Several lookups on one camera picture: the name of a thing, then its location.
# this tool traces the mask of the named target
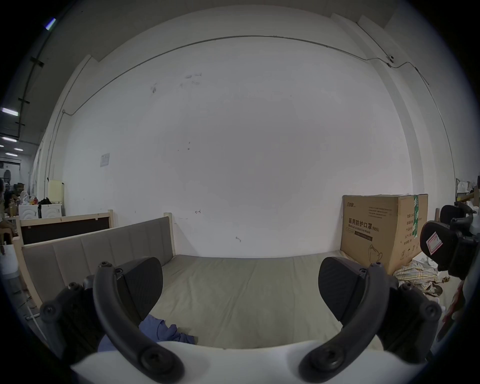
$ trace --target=ceiling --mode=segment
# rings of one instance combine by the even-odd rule
[[[393,15],[398,0],[80,0],[58,17],[51,31],[42,36],[27,54],[8,89],[2,107],[20,110],[26,80],[33,68],[21,115],[1,113],[0,135],[18,136],[24,155],[34,155],[51,113],[66,82],[78,63],[87,55],[102,60],[115,48],[137,34],[174,17],[202,9],[245,4],[277,5],[302,9],[330,17],[337,13],[352,21],[365,15],[380,26],[385,26]],[[37,56],[40,65],[30,61]]]

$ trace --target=red sticker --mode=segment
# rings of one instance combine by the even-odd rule
[[[438,237],[437,232],[434,232],[427,240],[427,247],[430,251],[430,256],[433,255],[442,245],[443,243]]]

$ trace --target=crumpled fabric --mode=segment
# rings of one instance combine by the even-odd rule
[[[437,285],[437,283],[444,282],[438,277],[437,268],[416,260],[412,260],[408,265],[393,272],[393,276],[398,279],[400,284],[412,283],[421,292],[431,296],[438,297],[443,292],[442,287]]]
[[[178,332],[177,326],[172,324],[168,327],[165,320],[157,319],[152,315],[147,315],[145,319],[139,324],[138,329],[154,342],[159,341],[179,341],[181,343],[195,344],[193,336]],[[98,352],[115,351],[117,350],[107,335],[103,336],[98,345]]]

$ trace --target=white cabinet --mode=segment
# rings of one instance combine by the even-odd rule
[[[19,205],[18,216],[20,220],[38,219],[38,205]]]
[[[38,219],[38,205],[19,205],[20,220]],[[42,219],[61,217],[61,204],[43,204]]]
[[[61,204],[42,205],[42,219],[61,217]]]

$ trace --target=beige mattress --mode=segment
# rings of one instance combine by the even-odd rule
[[[327,252],[263,259],[177,255],[163,266],[163,292],[151,314],[198,344],[262,348],[327,341],[341,329],[322,300],[318,272]],[[375,339],[371,348],[382,349]]]

